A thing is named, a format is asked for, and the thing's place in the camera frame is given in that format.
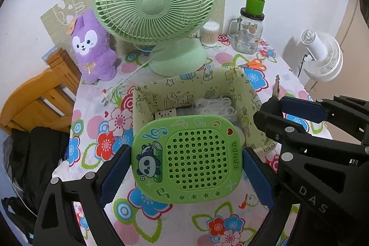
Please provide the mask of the black key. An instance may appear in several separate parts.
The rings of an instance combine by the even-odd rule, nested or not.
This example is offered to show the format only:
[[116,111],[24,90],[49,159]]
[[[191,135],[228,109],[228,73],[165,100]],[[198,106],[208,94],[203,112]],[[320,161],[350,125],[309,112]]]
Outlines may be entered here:
[[280,76],[278,74],[275,77],[275,83],[272,89],[272,96],[277,99],[280,98]]

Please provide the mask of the clear bag of floss picks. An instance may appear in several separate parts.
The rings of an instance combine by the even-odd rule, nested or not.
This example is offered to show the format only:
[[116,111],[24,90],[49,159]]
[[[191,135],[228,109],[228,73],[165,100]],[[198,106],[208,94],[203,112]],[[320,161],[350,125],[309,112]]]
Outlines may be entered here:
[[230,122],[238,120],[237,111],[228,97],[221,96],[216,99],[199,98],[194,101],[193,108],[200,115],[216,115]]

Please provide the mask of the green panda speaker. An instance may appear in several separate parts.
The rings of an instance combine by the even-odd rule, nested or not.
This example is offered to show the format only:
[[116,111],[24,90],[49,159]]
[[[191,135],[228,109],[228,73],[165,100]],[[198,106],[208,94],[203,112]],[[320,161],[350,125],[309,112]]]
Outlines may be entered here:
[[240,138],[229,120],[216,115],[154,120],[135,135],[131,167],[136,187],[156,202],[221,199],[241,180]]

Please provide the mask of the white power strip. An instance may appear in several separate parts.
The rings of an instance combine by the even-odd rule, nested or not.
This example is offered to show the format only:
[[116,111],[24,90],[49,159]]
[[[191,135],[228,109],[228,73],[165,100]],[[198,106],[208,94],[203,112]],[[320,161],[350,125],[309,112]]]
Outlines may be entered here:
[[155,120],[168,118],[168,117],[176,117],[176,108],[166,109],[155,113]]

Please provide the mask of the white oval pebble case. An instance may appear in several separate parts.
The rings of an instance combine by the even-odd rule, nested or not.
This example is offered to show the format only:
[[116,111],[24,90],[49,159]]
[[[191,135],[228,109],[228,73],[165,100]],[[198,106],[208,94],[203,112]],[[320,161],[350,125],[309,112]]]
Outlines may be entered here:
[[242,147],[249,147],[250,146],[250,142],[249,142],[249,138],[250,138],[250,130],[248,126],[245,127],[235,127],[237,133],[238,133],[238,137],[240,139],[240,144]]

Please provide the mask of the yellow cartoon storage box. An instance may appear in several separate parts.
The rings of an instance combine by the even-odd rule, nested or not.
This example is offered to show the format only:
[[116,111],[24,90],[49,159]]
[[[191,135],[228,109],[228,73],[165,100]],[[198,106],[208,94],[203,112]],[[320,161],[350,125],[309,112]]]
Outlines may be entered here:
[[267,138],[253,122],[261,106],[257,92],[239,67],[217,67],[196,71],[194,76],[169,77],[140,85],[133,91],[133,133],[154,120],[156,112],[192,106],[197,99],[228,97],[246,136],[246,146],[258,155],[270,153],[277,143]]

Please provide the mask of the white standing fan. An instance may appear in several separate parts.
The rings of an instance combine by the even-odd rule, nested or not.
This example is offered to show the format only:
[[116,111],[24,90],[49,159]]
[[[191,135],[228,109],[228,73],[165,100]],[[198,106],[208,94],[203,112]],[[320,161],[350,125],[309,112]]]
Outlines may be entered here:
[[338,41],[329,33],[312,29],[303,31],[300,41],[307,53],[301,60],[297,77],[304,71],[315,82],[335,79],[343,67],[343,53]]

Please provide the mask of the orange scissors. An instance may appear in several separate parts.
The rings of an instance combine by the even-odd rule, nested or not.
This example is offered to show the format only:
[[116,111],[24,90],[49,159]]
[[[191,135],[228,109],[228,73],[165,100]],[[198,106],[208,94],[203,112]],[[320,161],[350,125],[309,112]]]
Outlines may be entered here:
[[250,62],[247,62],[246,64],[239,65],[240,68],[249,68],[258,70],[261,72],[266,71],[266,66],[263,64],[263,61],[260,59],[253,59]]

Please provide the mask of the glass mason jar mug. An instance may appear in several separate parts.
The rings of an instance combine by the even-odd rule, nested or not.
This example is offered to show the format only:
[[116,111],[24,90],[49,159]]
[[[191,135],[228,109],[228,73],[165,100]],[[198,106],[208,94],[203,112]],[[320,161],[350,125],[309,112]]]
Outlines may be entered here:
[[243,54],[254,54],[257,51],[263,32],[265,15],[253,15],[240,9],[240,16],[233,18],[228,25],[227,36],[233,48]]

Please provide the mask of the floral tablecloth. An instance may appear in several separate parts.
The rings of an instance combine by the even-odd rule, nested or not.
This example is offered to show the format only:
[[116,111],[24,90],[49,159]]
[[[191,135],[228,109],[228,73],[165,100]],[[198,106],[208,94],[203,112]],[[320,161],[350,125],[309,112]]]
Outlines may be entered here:
[[[304,86],[272,46],[261,41],[256,53],[241,54],[230,40],[220,36],[207,51],[207,60],[199,70],[236,67],[253,59],[266,66],[261,72],[241,68],[262,102],[271,95],[275,77],[280,76],[280,94],[312,100],[315,91]],[[133,91],[141,83],[158,76],[144,63],[148,55],[140,50],[121,61],[118,76],[135,72],[130,83],[116,89],[114,82],[82,82],[77,90],[69,139],[68,159],[54,171],[64,181],[95,172],[113,158],[123,145],[131,145],[133,133]],[[195,72],[185,74],[189,79]],[[126,245],[247,245],[267,214],[250,182],[243,178],[229,196],[193,205],[169,205],[156,202],[142,193],[128,172],[113,201],[105,211],[114,229]]]

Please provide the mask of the cotton swab container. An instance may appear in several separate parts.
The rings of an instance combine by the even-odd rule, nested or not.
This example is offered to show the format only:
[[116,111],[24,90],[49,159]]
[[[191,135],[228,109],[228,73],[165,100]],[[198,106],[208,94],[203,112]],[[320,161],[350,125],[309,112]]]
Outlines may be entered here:
[[220,25],[216,21],[208,21],[202,27],[200,31],[201,43],[205,47],[213,47],[218,43],[218,33]]

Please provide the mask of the green cup on jar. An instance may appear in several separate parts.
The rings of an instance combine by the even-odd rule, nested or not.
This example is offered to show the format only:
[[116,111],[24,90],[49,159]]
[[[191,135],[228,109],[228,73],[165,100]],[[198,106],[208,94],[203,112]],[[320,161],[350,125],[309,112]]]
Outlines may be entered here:
[[261,16],[265,0],[246,0],[245,12],[254,16]]

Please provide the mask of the wooden chair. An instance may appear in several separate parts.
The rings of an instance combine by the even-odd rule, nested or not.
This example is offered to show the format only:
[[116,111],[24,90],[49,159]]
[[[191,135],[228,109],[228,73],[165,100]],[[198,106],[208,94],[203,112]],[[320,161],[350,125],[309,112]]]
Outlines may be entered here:
[[29,132],[48,127],[69,132],[81,73],[64,49],[46,59],[49,67],[27,80],[5,101],[1,111],[1,129]]

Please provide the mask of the green desk fan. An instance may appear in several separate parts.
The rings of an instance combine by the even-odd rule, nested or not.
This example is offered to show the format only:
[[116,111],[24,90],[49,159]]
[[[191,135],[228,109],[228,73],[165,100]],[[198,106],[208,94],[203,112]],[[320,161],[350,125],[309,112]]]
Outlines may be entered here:
[[173,77],[197,71],[206,49],[194,37],[218,0],[92,0],[100,24],[136,46],[149,46],[153,72]]

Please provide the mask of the purple plush toy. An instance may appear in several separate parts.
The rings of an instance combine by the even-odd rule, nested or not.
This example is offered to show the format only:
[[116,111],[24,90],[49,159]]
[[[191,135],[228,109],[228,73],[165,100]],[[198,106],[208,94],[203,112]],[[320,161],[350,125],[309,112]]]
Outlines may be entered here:
[[116,76],[117,55],[110,48],[110,35],[92,9],[76,16],[66,34],[71,39],[81,79],[86,84],[94,84],[99,80],[109,81]]

